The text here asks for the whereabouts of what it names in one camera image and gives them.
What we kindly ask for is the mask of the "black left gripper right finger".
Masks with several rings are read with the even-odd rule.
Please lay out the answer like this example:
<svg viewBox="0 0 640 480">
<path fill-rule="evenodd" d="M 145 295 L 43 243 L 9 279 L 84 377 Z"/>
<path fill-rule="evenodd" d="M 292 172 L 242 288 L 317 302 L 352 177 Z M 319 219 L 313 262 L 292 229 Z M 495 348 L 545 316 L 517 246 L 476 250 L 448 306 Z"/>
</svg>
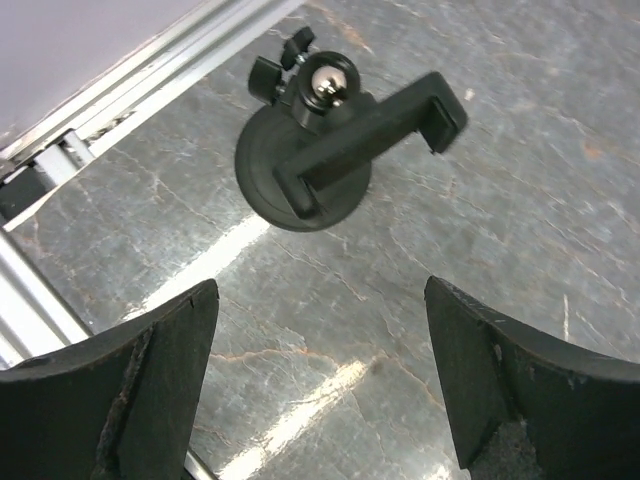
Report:
<svg viewBox="0 0 640 480">
<path fill-rule="evenodd" d="M 432 276 L 424 301 L 460 468 L 520 423 L 547 479 L 639 476 L 639 366 L 561 340 Z"/>
</svg>

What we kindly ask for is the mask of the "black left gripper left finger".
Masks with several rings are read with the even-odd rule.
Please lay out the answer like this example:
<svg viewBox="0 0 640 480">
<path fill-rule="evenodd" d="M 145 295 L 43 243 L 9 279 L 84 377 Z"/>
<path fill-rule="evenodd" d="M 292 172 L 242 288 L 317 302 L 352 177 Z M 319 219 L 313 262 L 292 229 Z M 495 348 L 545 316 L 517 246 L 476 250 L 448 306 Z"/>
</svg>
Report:
<svg viewBox="0 0 640 480">
<path fill-rule="evenodd" d="M 4 479 L 186 479 L 219 312 L 208 279 L 1 374 Z"/>
</svg>

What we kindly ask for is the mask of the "black round-base phone stand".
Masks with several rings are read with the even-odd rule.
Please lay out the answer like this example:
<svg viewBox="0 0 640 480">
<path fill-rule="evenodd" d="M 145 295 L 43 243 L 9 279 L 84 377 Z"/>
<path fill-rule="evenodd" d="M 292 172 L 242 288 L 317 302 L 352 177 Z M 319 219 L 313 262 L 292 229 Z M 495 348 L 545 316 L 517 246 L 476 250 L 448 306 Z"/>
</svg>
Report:
<svg viewBox="0 0 640 480">
<path fill-rule="evenodd" d="M 445 78 L 430 72 L 382 101 L 356 65 L 335 51 L 310 52 L 305 26 L 273 62 L 256 58 L 248 91 L 263 102 L 243 127 L 235 175 L 262 219 L 293 232 L 325 230 L 365 197 L 372 162 L 418 133 L 434 154 L 463 132 L 468 115 Z"/>
</svg>

